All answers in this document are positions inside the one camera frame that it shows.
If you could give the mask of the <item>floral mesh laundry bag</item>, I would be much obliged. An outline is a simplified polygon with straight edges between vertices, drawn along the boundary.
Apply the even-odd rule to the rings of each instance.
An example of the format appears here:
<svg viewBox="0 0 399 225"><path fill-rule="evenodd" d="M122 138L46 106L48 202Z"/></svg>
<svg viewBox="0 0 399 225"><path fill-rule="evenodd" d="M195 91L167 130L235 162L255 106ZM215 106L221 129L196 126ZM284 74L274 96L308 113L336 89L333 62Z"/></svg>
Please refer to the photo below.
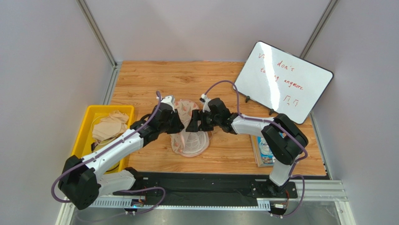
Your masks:
<svg viewBox="0 0 399 225"><path fill-rule="evenodd" d="M200 109L195 102L188 99L181 99L175 102L175 108L185 127L189 125L192 111ZM191 133L183 129L180 133L171 134L170 138L172 151L188 158L200 155L210 144L209 133L203 131Z"/></svg>

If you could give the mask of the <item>beige bra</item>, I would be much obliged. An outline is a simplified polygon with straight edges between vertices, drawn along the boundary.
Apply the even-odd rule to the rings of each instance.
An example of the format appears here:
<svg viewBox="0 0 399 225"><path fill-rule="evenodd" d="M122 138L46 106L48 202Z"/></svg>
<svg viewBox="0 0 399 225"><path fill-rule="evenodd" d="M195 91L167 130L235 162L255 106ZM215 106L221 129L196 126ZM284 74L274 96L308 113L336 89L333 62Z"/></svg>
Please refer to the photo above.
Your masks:
<svg viewBox="0 0 399 225"><path fill-rule="evenodd" d="M92 125L92 137L98 141L105 141L124 133L127 130L129 116L115 110L107 116L100 116Z"/></svg>

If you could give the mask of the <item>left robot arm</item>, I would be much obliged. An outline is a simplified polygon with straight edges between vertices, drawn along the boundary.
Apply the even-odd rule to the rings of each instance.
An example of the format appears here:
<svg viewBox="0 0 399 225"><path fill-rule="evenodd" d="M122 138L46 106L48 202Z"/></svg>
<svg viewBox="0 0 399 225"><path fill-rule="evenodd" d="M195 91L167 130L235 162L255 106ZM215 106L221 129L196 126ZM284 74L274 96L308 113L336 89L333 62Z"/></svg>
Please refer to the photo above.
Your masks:
<svg viewBox="0 0 399 225"><path fill-rule="evenodd" d="M102 149L82 158L68 158L56 184L79 210L89 207L100 196L127 191L138 179L137 172L126 168L107 174L107 170L124 157L155 141L160 134L176 134L183 129L174 98L167 96L153 109L148 120L133 123L120 137Z"/></svg>

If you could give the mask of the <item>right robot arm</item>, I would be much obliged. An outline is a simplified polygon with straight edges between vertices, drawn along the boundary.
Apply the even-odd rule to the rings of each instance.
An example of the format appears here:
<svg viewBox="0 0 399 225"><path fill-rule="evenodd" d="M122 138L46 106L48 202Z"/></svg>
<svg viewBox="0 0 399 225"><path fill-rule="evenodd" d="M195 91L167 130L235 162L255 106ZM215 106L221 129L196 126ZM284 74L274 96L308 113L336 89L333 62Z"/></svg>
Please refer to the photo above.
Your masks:
<svg viewBox="0 0 399 225"><path fill-rule="evenodd" d="M203 108L192 111L186 131L208 132L219 127L225 133L264 138L275 157L268 179L269 191L281 192L290 180L295 163L309 143L304 133L285 114L274 118L249 117L230 112L220 98L210 99L202 95L200 101Z"/></svg>

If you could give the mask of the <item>blue illustrated book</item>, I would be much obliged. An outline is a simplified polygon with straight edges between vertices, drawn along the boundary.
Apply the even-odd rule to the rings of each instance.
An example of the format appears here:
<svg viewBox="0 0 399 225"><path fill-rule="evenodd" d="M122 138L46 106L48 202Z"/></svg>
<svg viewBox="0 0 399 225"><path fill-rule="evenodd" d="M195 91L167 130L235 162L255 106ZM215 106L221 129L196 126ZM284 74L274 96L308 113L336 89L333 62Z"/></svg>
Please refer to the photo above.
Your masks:
<svg viewBox="0 0 399 225"><path fill-rule="evenodd" d="M275 163L269 145L264 138L250 135L252 150L254 153L255 163L258 167L271 167Z"/></svg>

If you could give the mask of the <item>whiteboard with red writing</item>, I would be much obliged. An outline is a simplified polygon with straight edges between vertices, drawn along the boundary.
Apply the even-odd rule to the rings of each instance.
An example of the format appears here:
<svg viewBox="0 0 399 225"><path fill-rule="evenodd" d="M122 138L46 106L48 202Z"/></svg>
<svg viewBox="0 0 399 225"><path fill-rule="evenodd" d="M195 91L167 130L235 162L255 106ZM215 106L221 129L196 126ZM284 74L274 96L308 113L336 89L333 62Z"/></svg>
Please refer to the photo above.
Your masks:
<svg viewBox="0 0 399 225"><path fill-rule="evenodd" d="M235 80L239 93L303 124L333 72L258 41Z"/></svg>

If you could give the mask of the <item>yellow plastic bin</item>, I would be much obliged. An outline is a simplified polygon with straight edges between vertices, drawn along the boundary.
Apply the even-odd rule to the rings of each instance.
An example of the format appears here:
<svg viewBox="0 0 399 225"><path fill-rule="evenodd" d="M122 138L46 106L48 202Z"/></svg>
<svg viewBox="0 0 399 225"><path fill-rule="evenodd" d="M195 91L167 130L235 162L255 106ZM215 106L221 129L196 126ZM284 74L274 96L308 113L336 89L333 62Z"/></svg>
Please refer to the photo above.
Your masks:
<svg viewBox="0 0 399 225"><path fill-rule="evenodd" d="M127 127L133 123L135 115L132 105L90 105L86 109L72 150L72 155L81 158L85 155L97 152L122 135L120 134L117 137L105 141L98 141L92 137L92 125L94 124L94 120L96 118L98 119L100 116L107 116L110 112L115 110L119 110L122 113L124 112L129 116L130 119L127 122Z"/></svg>

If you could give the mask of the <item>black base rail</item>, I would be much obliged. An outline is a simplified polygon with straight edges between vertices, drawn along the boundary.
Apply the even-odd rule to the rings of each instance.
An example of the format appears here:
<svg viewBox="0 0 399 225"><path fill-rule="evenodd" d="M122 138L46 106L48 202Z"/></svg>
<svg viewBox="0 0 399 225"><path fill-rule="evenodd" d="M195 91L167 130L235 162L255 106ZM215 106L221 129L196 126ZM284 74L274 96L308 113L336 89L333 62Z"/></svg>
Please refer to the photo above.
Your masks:
<svg viewBox="0 0 399 225"><path fill-rule="evenodd" d="M256 206L257 199L298 200L294 182L271 187L267 175L139 172L130 190L139 190L149 205Z"/></svg>

